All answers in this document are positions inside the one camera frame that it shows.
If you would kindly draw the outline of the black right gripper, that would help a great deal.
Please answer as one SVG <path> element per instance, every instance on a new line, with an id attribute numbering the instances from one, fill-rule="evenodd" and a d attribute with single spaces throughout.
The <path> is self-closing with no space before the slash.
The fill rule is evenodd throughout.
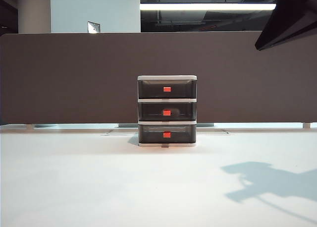
<path id="1" fill-rule="evenodd" d="M 316 34 L 316 13 L 317 0 L 277 0 L 276 9 L 255 43 L 256 49 L 262 51 Z"/>

